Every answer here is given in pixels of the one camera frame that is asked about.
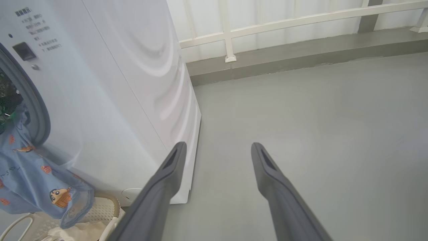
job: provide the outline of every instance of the gray floor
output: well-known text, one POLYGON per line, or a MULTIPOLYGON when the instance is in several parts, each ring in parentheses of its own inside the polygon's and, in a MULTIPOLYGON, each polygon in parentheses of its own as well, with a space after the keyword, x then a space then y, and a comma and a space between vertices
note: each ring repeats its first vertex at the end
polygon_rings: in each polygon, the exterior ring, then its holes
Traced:
POLYGON ((196 87, 193 189, 170 206, 163 240, 276 240, 253 142, 333 240, 427 240, 427 64, 422 53, 196 87))

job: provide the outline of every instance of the clothes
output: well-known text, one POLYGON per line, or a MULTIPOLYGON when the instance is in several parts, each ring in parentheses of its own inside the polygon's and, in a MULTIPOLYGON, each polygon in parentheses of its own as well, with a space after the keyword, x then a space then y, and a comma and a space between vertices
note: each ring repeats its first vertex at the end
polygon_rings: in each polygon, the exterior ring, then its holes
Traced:
POLYGON ((93 189, 78 176, 39 156, 26 126, 30 116, 17 106, 16 120, 0 135, 0 208, 10 214, 43 211, 68 228, 92 207, 93 189))
POLYGON ((64 240, 60 237, 48 235, 47 237, 45 237, 43 239, 36 239, 36 241, 64 241, 64 240))
POLYGON ((64 241, 97 241, 106 229, 102 222, 77 223, 69 229, 53 228, 48 234, 64 241))

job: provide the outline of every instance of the beige cloth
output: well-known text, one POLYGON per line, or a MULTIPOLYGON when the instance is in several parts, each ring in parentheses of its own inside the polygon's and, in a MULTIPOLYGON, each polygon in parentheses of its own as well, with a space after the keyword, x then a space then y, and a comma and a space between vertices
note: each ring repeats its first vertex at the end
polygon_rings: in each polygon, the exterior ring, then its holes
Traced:
POLYGON ((63 241, 62 238, 60 238, 60 237, 54 237, 54 236, 50 236, 50 235, 48 235, 44 239, 36 239, 36 240, 37 241, 63 241))
POLYGON ((53 228, 48 234, 60 237, 64 241, 97 241, 106 229, 102 222, 96 223, 77 223, 69 229, 53 228))

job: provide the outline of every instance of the blue printed cloth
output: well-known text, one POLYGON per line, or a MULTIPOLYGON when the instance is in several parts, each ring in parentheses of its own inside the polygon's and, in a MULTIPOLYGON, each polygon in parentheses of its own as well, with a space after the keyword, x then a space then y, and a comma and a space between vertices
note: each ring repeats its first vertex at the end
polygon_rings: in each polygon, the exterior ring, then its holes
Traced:
POLYGON ((16 120, 0 135, 0 209, 10 214, 43 211, 61 219, 61 228, 76 224, 92 207, 94 190, 78 176, 39 156, 26 126, 24 104, 16 120))

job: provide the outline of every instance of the plastic basket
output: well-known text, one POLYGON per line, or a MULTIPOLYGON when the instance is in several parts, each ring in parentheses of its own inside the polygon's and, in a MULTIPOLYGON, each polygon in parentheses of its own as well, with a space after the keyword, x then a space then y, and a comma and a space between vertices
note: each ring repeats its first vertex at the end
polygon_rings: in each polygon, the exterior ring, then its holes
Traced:
MULTIPOLYGON (((120 204, 114 196, 97 193, 95 195, 94 204, 89 212, 80 220, 80 223, 88 222, 108 222, 106 229, 102 233, 99 241, 105 241, 110 233, 114 230, 117 223, 125 212, 120 208, 120 204)), ((42 240, 48 235, 48 231, 59 227, 59 219, 53 219, 44 212, 28 213, 15 222, 13 222, 3 234, 0 236, 0 241, 4 241, 7 234, 20 222, 29 219, 30 223, 21 235, 18 241, 36 241, 42 240)))

